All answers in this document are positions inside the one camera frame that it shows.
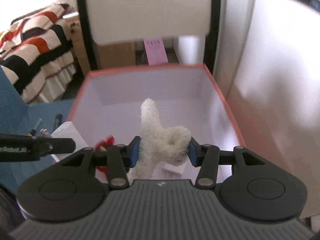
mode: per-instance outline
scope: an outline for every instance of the pink paper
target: pink paper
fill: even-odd
[[[143,39],[149,65],[168,63],[167,54],[161,38]]]

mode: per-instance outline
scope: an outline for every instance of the blue fabric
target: blue fabric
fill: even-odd
[[[0,133],[16,133],[27,111],[27,105],[0,67]]]
[[[0,133],[27,135],[39,118],[42,123],[36,136],[42,128],[51,133],[55,115],[62,114],[64,122],[72,103],[73,99],[26,105],[0,68]],[[48,168],[52,161],[49,155],[36,162],[0,163],[0,184],[16,194],[23,181]]]

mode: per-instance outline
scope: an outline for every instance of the cardboard box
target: cardboard box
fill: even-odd
[[[132,66],[136,64],[135,43],[97,46],[102,68]]]

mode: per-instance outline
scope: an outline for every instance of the silver rivet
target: silver rivet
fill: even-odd
[[[46,138],[51,138],[51,134],[48,132],[47,129],[41,129],[41,134],[43,137],[46,137]]]
[[[126,181],[123,178],[114,178],[110,182],[113,186],[120,187],[125,185]]]
[[[198,179],[198,184],[200,186],[211,186],[213,184],[213,180],[209,178],[201,178]]]

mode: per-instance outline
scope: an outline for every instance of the white wall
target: white wall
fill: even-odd
[[[318,214],[320,14],[295,0],[255,0],[238,66],[231,68],[245,29],[239,10],[248,5],[234,2],[226,12],[230,30],[224,30],[215,77],[229,90],[227,101],[248,148],[300,178],[308,188],[301,216]]]
[[[233,83],[247,39],[255,0],[226,0],[213,75],[225,97]]]

